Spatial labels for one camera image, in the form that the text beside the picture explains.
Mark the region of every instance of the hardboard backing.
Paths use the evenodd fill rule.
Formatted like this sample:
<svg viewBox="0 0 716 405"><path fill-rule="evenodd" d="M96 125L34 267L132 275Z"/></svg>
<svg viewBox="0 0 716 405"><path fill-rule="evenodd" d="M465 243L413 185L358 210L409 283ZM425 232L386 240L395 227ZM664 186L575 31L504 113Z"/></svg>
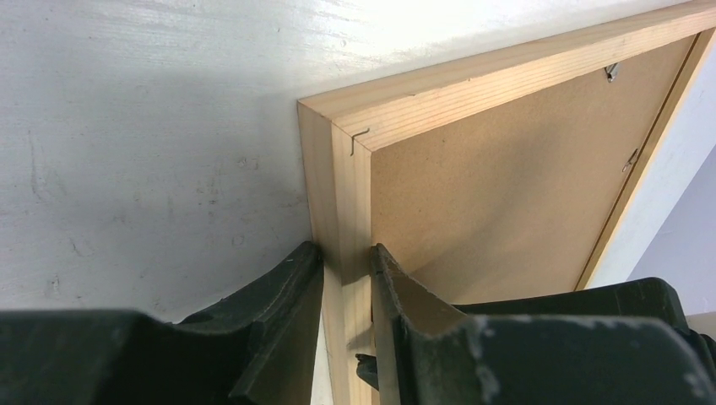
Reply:
<svg viewBox="0 0 716 405"><path fill-rule="evenodd" d="M693 40L378 150L373 243L456 304L574 290Z"/></svg>

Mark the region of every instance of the white wall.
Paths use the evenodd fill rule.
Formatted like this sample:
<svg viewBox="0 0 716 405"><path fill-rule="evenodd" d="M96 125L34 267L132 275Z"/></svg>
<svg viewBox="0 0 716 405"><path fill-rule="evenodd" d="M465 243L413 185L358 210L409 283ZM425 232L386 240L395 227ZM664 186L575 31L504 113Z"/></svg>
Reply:
<svg viewBox="0 0 716 405"><path fill-rule="evenodd" d="M5 0L0 307L180 319L310 237L296 99L673 3Z"/></svg>
<svg viewBox="0 0 716 405"><path fill-rule="evenodd" d="M705 102L716 112L716 96ZM711 119L711 125L708 130L716 137L716 119ZM663 278L671 284L687 315L716 311L716 149L661 225L629 279L645 277Z"/></svg>

